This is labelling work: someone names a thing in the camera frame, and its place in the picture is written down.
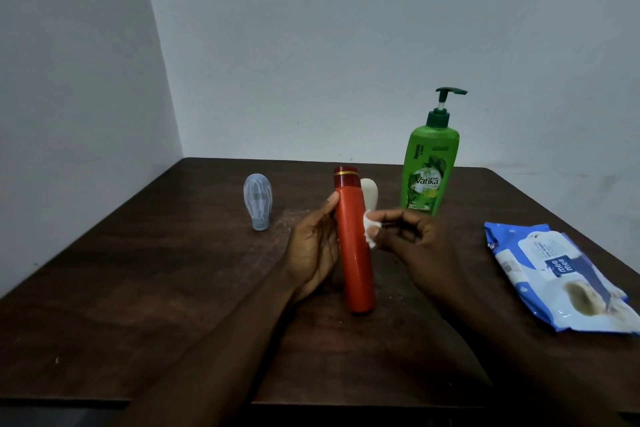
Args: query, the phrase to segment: person's left hand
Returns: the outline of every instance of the person's left hand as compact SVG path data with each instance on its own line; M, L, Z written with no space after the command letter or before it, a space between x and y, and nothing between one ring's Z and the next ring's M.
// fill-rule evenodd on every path
M333 211L340 194L333 192L323 206L307 214L291 230L283 262L292 278L298 302L316 290L338 261L338 237Z

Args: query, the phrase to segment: red bottle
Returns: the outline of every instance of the red bottle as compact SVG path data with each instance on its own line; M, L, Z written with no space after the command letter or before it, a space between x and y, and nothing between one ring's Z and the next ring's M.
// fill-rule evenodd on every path
M369 312L376 306L371 271L371 249L364 236L364 196L357 167L336 167L333 184L340 193L335 211L344 268L347 305L351 312Z

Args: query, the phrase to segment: green pump bottle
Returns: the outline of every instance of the green pump bottle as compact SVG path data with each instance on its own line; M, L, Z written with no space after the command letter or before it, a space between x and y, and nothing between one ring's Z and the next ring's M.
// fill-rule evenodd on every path
M460 134L449 126L449 112L444 108L449 92L467 94L460 88L445 86L440 92L438 108L429 112L427 125L416 128L404 156L400 204L434 215L442 202L444 190L458 153Z

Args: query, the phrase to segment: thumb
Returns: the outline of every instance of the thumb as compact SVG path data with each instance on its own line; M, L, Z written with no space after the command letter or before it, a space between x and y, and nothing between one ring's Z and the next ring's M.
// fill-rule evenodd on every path
M367 235L369 235L376 245L382 250L388 250L395 253L401 259L405 256L408 247L411 244L403 240L395 233L390 232L380 227L369 227L367 229Z

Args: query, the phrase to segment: wet wipes package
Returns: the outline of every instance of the wet wipes package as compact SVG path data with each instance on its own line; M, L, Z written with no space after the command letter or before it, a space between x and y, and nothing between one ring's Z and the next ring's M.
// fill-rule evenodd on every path
M640 316L565 234L484 223L489 248L533 314L556 331L640 334Z

